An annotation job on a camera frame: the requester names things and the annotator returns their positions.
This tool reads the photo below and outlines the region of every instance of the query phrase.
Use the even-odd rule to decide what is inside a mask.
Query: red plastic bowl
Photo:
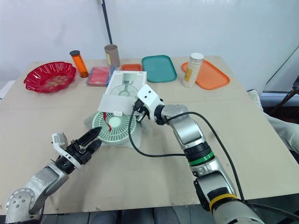
[[[26,89],[35,92],[57,92],[69,86],[76,75],[76,68],[66,62],[43,64],[28,73]]]

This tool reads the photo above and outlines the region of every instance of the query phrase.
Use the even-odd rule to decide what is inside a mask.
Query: pink package
[[[90,86],[107,86],[109,83],[109,67],[94,67],[88,76]]]

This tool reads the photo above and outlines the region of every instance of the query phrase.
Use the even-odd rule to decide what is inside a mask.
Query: white shoe
[[[255,104],[257,105],[257,107],[263,111],[263,107],[261,104],[261,99],[260,99],[260,95],[258,94],[257,90],[250,90],[247,91],[247,93],[249,94],[250,98],[255,102]]]

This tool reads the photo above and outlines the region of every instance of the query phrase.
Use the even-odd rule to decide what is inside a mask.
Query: fan grille
[[[103,142],[120,142],[128,138],[128,125],[130,121],[129,115],[114,116],[113,113],[106,113],[106,121],[103,112],[98,112],[93,118],[93,128],[102,127],[98,138]],[[133,116],[131,123],[131,134],[136,128],[136,118]]]

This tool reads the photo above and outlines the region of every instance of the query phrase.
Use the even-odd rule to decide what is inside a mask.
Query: green ring
[[[202,162],[205,162],[209,159],[211,159],[212,157],[214,156],[214,153],[213,152],[210,152],[208,155],[204,156],[204,157],[201,157],[200,159],[198,160],[194,160],[194,161],[191,161],[189,162],[189,164],[192,166],[192,165],[197,165],[199,163],[202,163]]]

